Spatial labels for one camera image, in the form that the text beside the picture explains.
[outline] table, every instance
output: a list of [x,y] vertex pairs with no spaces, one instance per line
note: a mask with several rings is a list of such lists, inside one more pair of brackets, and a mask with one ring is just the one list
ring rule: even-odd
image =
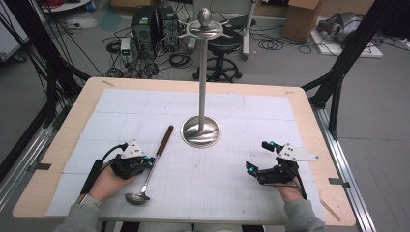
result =
[[[33,175],[32,180],[15,205],[13,211],[15,217],[46,218],[45,212],[58,185],[65,163],[73,152],[76,141],[92,114],[102,91],[106,88],[197,92],[198,83],[102,77],[89,79],[42,160],[43,163],[51,163],[50,169],[46,171],[37,170]],[[207,83],[207,92],[288,98],[304,148],[320,156],[319,161],[312,161],[309,165],[318,186],[327,224],[351,226],[356,223],[343,187],[329,183],[328,178],[337,178],[337,171],[321,131],[317,126],[308,98],[301,88]]]

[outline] stool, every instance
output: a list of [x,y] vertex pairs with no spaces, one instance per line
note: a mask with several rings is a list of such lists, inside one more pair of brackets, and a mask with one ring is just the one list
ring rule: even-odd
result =
[[[230,29],[224,28],[223,33],[231,36],[232,38],[218,37],[216,39],[208,41],[208,50],[212,51],[217,57],[208,59],[208,61],[215,60],[216,65],[214,67],[208,67],[207,70],[213,71],[212,74],[207,74],[207,81],[229,81],[233,83],[233,78],[241,78],[242,73],[239,72],[238,67],[231,60],[224,58],[225,54],[239,50],[242,46],[242,36]],[[223,64],[229,63],[230,67],[224,68]],[[199,78],[199,68],[192,75],[193,79]]]

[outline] floor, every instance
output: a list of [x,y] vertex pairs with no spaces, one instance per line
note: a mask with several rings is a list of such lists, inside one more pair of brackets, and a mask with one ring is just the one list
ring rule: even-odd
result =
[[[84,10],[58,16],[64,18],[81,12]],[[128,27],[131,18],[107,6],[100,6],[92,16],[97,19],[97,27],[77,31],[73,38],[105,73],[110,67],[110,56],[103,39]],[[283,20],[280,19],[257,18],[255,29],[281,24]],[[271,35],[280,35],[280,32],[280,28],[266,31]],[[73,42],[68,42],[68,48],[79,69],[94,76],[100,75]],[[410,227],[410,181],[406,176],[410,164],[410,124],[407,122],[410,115],[410,91],[407,90],[410,53],[386,44],[378,48],[383,53],[382,59],[360,58],[343,82],[337,135],[376,230],[405,232]],[[235,84],[302,86],[325,74],[337,59],[319,55],[314,47],[310,54],[303,54],[298,45],[291,44],[284,44],[280,50],[266,50],[255,40],[250,42],[250,53],[247,61],[241,59],[240,52],[229,55],[243,73],[241,79],[234,80]],[[153,78],[195,81],[191,75],[198,64],[197,52],[193,53],[192,59],[193,65],[189,68],[167,69],[166,73],[160,72]],[[10,60],[1,64],[0,71],[1,161],[43,106],[45,94],[29,61]],[[313,94],[314,90],[307,92],[308,96]],[[26,175],[0,213],[4,231],[50,231],[61,222],[59,219],[13,217],[14,204],[30,175]],[[360,229],[358,226],[332,227],[328,231]]]

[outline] ladle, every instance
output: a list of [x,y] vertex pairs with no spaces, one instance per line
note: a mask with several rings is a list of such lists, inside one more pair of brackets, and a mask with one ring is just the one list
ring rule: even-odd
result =
[[170,125],[168,127],[168,130],[166,130],[165,136],[163,137],[161,145],[160,145],[160,147],[157,151],[157,157],[156,157],[156,160],[154,162],[154,165],[151,168],[150,173],[148,174],[147,180],[145,181],[145,184],[142,187],[141,192],[138,193],[138,194],[126,193],[126,195],[125,195],[126,200],[128,202],[130,202],[131,204],[133,204],[133,205],[143,205],[143,204],[145,204],[145,202],[150,200],[150,197],[145,194],[145,190],[147,189],[148,182],[150,180],[151,174],[154,172],[154,168],[155,168],[158,160],[160,159],[160,156],[162,155],[163,149],[165,148],[165,145],[168,142],[169,136],[171,135],[173,129],[174,129],[174,127],[172,125]]

